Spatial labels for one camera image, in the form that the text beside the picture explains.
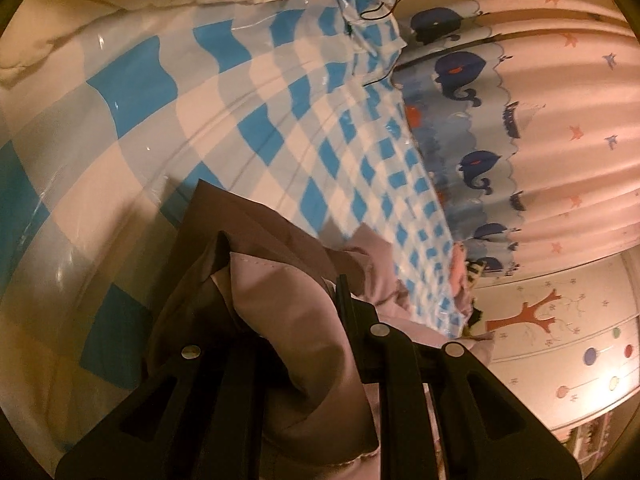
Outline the pink and brown jacket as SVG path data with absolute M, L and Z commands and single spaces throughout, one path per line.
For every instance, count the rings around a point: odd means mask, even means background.
M 180 408 L 192 437 L 180 479 L 374 479 L 382 391 L 365 385 L 334 304 L 344 276 L 383 321 L 438 347 L 408 320 L 390 244 L 360 226 L 324 246 L 274 210 L 200 182 L 180 226 L 148 369 L 199 348 Z

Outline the pink clothes pile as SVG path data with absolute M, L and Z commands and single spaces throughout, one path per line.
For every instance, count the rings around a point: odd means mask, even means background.
M 468 252 L 462 243 L 454 243 L 449 267 L 449 284 L 454 305 L 463 315 L 467 328 L 480 322 L 483 315 L 483 312 L 475 307 L 473 289 L 485 268 L 484 261 L 468 259 Z

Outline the tree decorated wardrobe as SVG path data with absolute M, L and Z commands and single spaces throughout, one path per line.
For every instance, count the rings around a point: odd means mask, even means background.
M 494 333 L 491 371 L 551 430 L 639 390 L 639 252 L 480 289 L 474 332 Z

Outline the blue checkered plastic bed cover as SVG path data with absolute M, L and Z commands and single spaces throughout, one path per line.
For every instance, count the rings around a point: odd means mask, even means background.
M 311 235 L 390 241 L 411 316 L 454 337 L 452 238 L 390 80 L 381 0 L 107 18 L 1 95 L 1 407 L 47 472 L 139 385 L 200 181 Z

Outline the whale pattern curtain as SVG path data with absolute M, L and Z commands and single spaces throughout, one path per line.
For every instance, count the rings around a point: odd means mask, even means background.
M 639 45 L 614 0 L 405 0 L 395 81 L 488 278 L 639 244 Z

